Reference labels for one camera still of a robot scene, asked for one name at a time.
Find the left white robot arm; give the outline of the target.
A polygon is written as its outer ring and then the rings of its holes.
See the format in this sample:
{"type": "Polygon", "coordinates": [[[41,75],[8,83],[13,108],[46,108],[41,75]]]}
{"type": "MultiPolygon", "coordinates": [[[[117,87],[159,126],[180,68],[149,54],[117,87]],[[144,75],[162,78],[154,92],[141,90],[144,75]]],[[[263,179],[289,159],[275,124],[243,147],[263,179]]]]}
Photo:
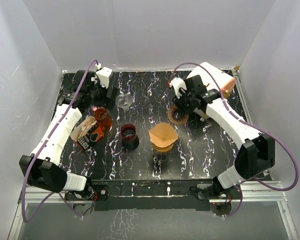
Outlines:
{"type": "Polygon", "coordinates": [[[76,123],[91,104],[112,110],[119,89],[110,86],[113,71],[102,67],[97,71],[78,70],[72,84],[65,87],[57,100],[54,116],[40,143],[29,156],[22,155],[19,165],[24,186],[53,193],[75,191],[83,200],[93,195],[93,187],[85,176],[66,172],[59,167],[65,144],[76,123]]]}

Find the orange coffee filter box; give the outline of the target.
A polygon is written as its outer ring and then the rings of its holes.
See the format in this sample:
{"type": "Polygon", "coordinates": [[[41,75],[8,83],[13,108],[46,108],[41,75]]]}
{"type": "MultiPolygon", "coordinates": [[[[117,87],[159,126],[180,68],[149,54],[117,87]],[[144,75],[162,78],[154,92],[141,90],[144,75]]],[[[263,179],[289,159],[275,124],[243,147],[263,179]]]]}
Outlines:
{"type": "Polygon", "coordinates": [[[103,136],[104,132],[93,116],[87,117],[70,134],[71,139],[85,152],[103,136]]]}

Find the brown paper coffee filter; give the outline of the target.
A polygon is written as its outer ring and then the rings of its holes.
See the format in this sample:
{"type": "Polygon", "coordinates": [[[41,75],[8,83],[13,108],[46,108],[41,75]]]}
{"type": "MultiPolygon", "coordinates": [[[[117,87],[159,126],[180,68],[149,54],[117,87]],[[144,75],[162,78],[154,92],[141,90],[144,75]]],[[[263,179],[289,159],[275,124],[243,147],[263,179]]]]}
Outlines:
{"type": "Polygon", "coordinates": [[[156,124],[148,133],[150,141],[159,148],[166,148],[178,139],[175,129],[166,122],[156,124]]]}

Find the red black dripper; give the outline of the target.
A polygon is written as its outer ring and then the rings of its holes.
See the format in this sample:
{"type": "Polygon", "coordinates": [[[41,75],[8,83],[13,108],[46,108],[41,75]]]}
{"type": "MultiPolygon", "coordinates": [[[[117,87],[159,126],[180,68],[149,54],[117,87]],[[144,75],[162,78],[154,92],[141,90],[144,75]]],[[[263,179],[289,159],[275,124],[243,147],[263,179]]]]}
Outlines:
{"type": "Polygon", "coordinates": [[[125,124],[120,130],[122,146],[127,150],[134,150],[139,146],[139,137],[133,124],[125,124]]]}

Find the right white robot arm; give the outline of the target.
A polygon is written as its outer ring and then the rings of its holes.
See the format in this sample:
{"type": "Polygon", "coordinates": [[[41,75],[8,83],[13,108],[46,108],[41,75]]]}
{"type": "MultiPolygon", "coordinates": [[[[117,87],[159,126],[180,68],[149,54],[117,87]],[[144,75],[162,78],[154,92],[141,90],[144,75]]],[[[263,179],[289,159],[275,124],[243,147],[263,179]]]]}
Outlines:
{"type": "Polygon", "coordinates": [[[179,116],[202,111],[217,122],[236,144],[238,153],[234,164],[214,177],[212,185],[190,191],[197,198],[225,198],[231,188],[275,165],[275,140],[266,133],[250,127],[241,116],[227,106],[227,100],[216,88],[203,84],[199,75],[186,80],[175,77],[168,83],[174,90],[172,101],[179,116]]]}

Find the orange glass carafe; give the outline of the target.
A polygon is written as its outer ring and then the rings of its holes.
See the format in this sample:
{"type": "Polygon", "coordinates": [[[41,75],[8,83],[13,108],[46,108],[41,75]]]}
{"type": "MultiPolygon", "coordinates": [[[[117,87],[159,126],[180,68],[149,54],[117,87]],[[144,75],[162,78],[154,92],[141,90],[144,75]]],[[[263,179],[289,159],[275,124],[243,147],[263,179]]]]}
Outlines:
{"type": "Polygon", "coordinates": [[[107,132],[111,129],[112,119],[109,116],[108,110],[103,107],[98,107],[98,109],[93,112],[93,116],[103,132],[107,132]]]}

